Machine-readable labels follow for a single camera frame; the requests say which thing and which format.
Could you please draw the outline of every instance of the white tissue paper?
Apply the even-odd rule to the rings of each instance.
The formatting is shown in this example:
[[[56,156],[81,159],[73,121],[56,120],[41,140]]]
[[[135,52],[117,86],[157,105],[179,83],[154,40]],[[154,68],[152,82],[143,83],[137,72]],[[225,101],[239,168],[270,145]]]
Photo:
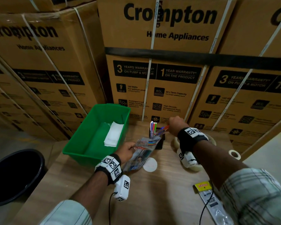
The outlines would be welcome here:
[[[121,125],[113,122],[112,125],[110,126],[107,136],[105,137],[104,145],[107,147],[116,147],[120,139],[120,135],[123,127],[124,127],[123,124]]]

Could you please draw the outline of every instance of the hand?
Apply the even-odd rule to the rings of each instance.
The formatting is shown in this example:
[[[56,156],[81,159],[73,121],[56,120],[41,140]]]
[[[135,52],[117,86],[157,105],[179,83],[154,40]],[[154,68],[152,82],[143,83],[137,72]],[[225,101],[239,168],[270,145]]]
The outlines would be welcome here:
[[[124,142],[118,148],[118,150],[115,151],[115,154],[120,157],[122,164],[125,164],[126,162],[128,162],[129,159],[131,159],[133,153],[135,152],[133,146],[135,146],[135,142]]]
[[[179,116],[170,117],[169,126],[169,132],[174,136],[177,136],[181,129],[189,127],[189,125],[184,122],[184,119]]]

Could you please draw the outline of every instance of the pen holder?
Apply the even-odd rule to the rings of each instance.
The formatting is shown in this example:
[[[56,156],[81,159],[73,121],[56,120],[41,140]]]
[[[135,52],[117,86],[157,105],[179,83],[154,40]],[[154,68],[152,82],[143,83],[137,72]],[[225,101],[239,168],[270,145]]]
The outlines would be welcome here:
[[[162,146],[163,146],[163,141],[165,140],[165,134],[162,135],[161,140],[158,142],[158,144],[156,145],[155,150],[161,150]]]

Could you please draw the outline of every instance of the white round sticker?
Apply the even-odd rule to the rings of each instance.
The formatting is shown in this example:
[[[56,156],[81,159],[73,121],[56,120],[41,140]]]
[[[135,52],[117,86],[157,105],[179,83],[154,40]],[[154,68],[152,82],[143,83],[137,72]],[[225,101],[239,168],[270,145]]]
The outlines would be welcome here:
[[[147,172],[153,172],[157,169],[157,162],[155,159],[149,157],[145,164],[143,165],[143,168],[145,169],[145,171]]]

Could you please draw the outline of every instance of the green plastic tray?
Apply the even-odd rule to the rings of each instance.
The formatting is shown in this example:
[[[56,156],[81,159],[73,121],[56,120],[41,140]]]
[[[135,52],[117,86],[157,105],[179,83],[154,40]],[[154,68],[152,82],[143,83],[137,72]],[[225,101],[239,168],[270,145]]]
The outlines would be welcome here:
[[[129,125],[130,108],[119,104],[97,104],[81,123],[70,141],[63,149],[83,166],[96,166],[105,156],[112,154],[125,140]],[[104,146],[110,124],[124,124],[116,147]]]

